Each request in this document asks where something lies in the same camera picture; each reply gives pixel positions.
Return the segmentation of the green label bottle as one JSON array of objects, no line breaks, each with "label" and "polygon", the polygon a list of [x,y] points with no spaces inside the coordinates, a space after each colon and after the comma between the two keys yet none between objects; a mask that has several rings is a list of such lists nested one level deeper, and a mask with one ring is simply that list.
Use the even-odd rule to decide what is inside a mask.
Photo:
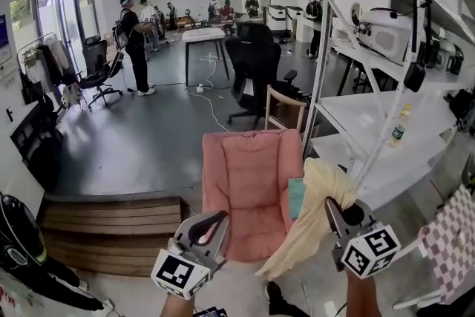
[{"label": "green label bottle", "polygon": [[405,133],[406,127],[407,127],[406,118],[402,118],[396,123],[396,125],[394,126],[391,132],[390,139],[388,140],[389,146],[395,147],[399,144],[399,142],[401,141]]}]

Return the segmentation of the light wooden chair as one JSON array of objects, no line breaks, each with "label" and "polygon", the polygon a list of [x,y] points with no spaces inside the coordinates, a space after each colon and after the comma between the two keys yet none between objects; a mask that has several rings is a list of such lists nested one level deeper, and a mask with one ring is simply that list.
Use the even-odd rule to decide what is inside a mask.
[{"label": "light wooden chair", "polygon": [[267,85],[264,129],[270,130],[274,126],[280,130],[295,129],[301,133],[306,109],[305,102],[290,98]]}]

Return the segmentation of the teal card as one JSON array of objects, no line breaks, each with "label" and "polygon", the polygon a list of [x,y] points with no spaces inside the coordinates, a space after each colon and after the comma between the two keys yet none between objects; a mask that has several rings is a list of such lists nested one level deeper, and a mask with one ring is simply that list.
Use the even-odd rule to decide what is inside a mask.
[{"label": "teal card", "polygon": [[300,214],[301,207],[304,202],[305,184],[304,179],[291,178],[288,182],[289,185],[289,215],[292,220],[296,220]]}]

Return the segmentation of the black mesh office chair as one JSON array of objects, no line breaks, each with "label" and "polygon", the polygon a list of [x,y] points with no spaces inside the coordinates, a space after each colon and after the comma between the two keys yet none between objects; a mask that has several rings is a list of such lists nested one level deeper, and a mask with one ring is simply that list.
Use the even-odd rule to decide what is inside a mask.
[{"label": "black mesh office chair", "polygon": [[114,89],[105,82],[115,77],[122,70],[124,54],[121,51],[117,51],[112,59],[107,59],[107,52],[108,42],[102,39],[99,34],[88,37],[85,40],[82,54],[85,60],[86,75],[82,76],[79,72],[76,76],[78,79],[77,84],[81,90],[97,90],[97,93],[87,104],[90,112],[92,112],[92,105],[99,99],[103,100],[106,108],[108,107],[106,95],[123,95],[121,90]]}]

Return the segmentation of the black bag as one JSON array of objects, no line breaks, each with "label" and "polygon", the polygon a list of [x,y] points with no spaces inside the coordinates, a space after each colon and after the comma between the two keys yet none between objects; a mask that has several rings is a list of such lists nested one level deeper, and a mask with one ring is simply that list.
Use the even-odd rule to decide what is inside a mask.
[{"label": "black bag", "polygon": [[449,109],[458,120],[463,120],[471,109],[474,93],[461,89],[449,100]]}]

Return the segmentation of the white table with black legs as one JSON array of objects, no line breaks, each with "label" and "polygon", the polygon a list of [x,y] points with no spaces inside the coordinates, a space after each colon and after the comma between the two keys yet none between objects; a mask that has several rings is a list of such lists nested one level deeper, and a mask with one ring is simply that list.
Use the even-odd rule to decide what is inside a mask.
[{"label": "white table with black legs", "polygon": [[201,29],[187,30],[182,35],[182,42],[185,43],[185,84],[189,85],[189,51],[191,45],[196,45],[205,42],[214,42],[217,48],[219,57],[223,60],[223,66],[226,72],[226,77],[230,80],[229,68],[227,65],[226,54],[224,51],[224,40],[226,34],[217,27],[206,27]]}]

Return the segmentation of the glass entrance door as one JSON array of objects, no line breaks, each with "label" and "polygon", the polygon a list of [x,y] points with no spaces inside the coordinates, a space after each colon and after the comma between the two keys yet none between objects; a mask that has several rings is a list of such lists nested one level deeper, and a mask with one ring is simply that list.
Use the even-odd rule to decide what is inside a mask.
[{"label": "glass entrance door", "polygon": [[98,34],[93,0],[38,0],[43,35],[54,33],[67,48],[74,70],[86,73],[82,43]]}]

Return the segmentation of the person's right forearm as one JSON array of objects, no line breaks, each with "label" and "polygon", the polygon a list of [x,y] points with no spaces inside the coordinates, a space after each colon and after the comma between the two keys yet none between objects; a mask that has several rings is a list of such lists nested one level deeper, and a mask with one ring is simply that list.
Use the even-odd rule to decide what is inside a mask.
[{"label": "person's right forearm", "polygon": [[346,317],[381,317],[373,278],[360,279],[349,269],[347,275]]}]

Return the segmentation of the small chest monitor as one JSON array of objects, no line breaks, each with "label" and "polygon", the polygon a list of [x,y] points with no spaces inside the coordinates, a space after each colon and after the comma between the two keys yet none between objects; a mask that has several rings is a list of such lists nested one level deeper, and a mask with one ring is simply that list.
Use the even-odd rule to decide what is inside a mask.
[{"label": "small chest monitor", "polygon": [[192,317],[228,317],[228,315],[223,308],[210,307],[208,309],[199,309],[195,307]]}]

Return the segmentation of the white black-trimmed cabinet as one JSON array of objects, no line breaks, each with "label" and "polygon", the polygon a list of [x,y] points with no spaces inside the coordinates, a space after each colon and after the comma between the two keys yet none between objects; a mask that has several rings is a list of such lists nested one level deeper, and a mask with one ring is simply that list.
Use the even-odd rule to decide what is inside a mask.
[{"label": "white black-trimmed cabinet", "polygon": [[286,8],[280,5],[268,5],[264,7],[263,22],[275,36],[286,33]]},{"label": "white black-trimmed cabinet", "polygon": [[299,6],[286,6],[286,30],[290,36],[295,35],[302,13],[303,9]]}]

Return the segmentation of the blue wall poster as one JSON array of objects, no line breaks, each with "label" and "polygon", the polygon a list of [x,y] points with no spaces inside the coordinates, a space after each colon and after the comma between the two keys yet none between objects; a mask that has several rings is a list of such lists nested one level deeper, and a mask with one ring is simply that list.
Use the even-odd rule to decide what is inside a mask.
[{"label": "blue wall poster", "polygon": [[9,45],[7,20],[5,15],[0,15],[0,49]]}]

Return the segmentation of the person's right leg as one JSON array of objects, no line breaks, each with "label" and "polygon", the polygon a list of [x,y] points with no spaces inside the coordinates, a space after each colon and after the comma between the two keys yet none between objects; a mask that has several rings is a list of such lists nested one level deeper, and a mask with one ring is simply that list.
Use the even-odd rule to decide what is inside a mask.
[{"label": "person's right leg", "polygon": [[310,317],[300,308],[290,304],[274,281],[266,283],[264,292],[269,302],[269,317]]}]

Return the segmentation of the brown wooden steps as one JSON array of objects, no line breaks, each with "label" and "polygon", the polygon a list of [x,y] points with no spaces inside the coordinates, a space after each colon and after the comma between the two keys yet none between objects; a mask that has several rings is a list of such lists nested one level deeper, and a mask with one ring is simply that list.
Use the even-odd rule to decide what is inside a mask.
[{"label": "brown wooden steps", "polygon": [[187,215],[180,197],[47,202],[39,225],[50,257],[74,269],[148,277],[159,251]]}]

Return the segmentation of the white metal shelf rack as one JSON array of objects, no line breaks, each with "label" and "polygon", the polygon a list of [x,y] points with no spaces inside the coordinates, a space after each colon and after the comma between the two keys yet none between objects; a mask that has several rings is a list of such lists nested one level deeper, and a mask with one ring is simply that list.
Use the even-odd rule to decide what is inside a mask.
[{"label": "white metal shelf rack", "polygon": [[[358,196],[377,209],[425,177],[448,147],[456,117],[445,99],[451,91],[475,86],[475,27],[460,12],[461,0],[323,0],[320,48],[304,148],[343,166],[356,181]],[[374,7],[390,8],[413,20],[403,66],[362,46],[354,33],[357,16]],[[404,86],[422,41],[447,39],[464,53],[459,75],[426,68],[414,93]],[[395,147],[391,132],[411,104],[405,133]]]}]

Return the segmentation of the white rounded appliance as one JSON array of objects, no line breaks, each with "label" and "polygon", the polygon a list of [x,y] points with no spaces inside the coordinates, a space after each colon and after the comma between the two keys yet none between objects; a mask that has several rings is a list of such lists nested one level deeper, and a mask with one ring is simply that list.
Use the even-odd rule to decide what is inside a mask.
[{"label": "white rounded appliance", "polygon": [[413,20],[384,7],[374,7],[357,16],[352,11],[354,33],[360,44],[375,54],[403,66],[412,38]]}]

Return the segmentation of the black box appliance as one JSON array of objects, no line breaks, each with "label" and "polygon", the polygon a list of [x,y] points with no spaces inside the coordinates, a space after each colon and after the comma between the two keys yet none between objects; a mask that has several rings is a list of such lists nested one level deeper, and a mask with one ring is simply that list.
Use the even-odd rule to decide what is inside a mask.
[{"label": "black box appliance", "polygon": [[426,68],[434,68],[439,54],[440,41],[438,36],[431,36],[429,42],[421,42],[417,62]]},{"label": "black box appliance", "polygon": [[459,75],[464,61],[464,53],[454,43],[443,39],[439,48],[439,68],[445,73]]}]

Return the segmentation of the black cabinet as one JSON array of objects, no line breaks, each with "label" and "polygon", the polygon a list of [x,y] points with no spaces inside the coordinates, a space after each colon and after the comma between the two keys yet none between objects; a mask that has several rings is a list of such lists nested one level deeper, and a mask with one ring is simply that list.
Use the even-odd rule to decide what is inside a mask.
[{"label": "black cabinet", "polygon": [[10,139],[23,163],[46,192],[55,190],[61,171],[63,135],[57,115],[45,101],[23,107],[11,122]]}]

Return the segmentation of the pale yellow cloth garment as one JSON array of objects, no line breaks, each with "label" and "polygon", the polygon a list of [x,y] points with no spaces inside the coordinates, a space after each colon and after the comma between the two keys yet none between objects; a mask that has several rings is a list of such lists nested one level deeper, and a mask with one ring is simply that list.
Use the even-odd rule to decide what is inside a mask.
[{"label": "pale yellow cloth garment", "polygon": [[303,182],[305,193],[299,215],[284,242],[255,273],[257,277],[271,281],[318,251],[322,240],[331,233],[324,209],[328,197],[342,209],[352,206],[357,199],[354,179],[320,158],[305,160]]}]

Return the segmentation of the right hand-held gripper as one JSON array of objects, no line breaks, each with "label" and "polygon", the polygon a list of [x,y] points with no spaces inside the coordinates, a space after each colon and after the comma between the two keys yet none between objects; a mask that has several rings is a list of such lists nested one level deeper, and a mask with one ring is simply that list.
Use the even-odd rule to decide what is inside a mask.
[{"label": "right hand-held gripper", "polygon": [[337,240],[332,257],[339,272],[349,269],[359,278],[369,278],[393,262],[402,249],[393,228],[376,220],[361,200],[347,209],[332,197],[324,204],[327,220]]}]

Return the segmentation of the pink cushioned armchair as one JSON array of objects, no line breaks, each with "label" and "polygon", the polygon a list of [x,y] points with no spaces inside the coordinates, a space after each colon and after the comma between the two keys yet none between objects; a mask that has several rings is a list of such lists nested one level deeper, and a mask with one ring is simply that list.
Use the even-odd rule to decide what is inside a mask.
[{"label": "pink cushioned armchair", "polygon": [[289,180],[304,175],[300,134],[295,129],[210,133],[202,148],[202,209],[229,214],[225,259],[269,258],[293,224]]}]

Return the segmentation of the clothes rack with garments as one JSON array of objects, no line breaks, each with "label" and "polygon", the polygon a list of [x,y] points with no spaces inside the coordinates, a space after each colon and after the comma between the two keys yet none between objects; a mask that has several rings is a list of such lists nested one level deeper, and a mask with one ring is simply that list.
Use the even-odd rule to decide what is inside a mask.
[{"label": "clothes rack with garments", "polygon": [[54,32],[46,33],[17,50],[20,74],[34,85],[40,85],[57,110],[68,110],[63,91],[78,79],[78,70],[68,45]]}]

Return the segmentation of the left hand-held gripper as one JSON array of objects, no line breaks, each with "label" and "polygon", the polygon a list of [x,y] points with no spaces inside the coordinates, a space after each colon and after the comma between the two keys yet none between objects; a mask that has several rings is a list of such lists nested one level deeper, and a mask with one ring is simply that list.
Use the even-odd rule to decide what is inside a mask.
[{"label": "left hand-held gripper", "polygon": [[227,262],[229,213],[204,212],[184,220],[161,249],[151,280],[167,293],[190,300]]}]

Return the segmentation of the person's left forearm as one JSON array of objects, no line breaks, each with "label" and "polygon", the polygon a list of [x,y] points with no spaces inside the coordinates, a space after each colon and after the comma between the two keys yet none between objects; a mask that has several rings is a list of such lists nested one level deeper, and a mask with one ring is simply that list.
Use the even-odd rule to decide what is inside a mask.
[{"label": "person's left forearm", "polygon": [[160,317],[193,317],[195,297],[186,300],[175,294],[168,294]]}]

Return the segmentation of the large black office chair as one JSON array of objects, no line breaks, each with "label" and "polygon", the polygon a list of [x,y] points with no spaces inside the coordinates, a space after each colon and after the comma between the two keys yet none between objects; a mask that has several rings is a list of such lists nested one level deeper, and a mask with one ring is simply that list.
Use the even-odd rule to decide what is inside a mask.
[{"label": "large black office chair", "polygon": [[269,27],[253,22],[238,22],[235,36],[225,41],[225,46],[235,71],[231,86],[232,96],[243,109],[230,114],[226,120],[238,117],[253,117],[253,128],[265,116],[267,87],[291,99],[296,99],[299,89],[292,81],[297,71],[290,70],[278,79],[278,66],[281,59],[281,46],[274,41]]}]

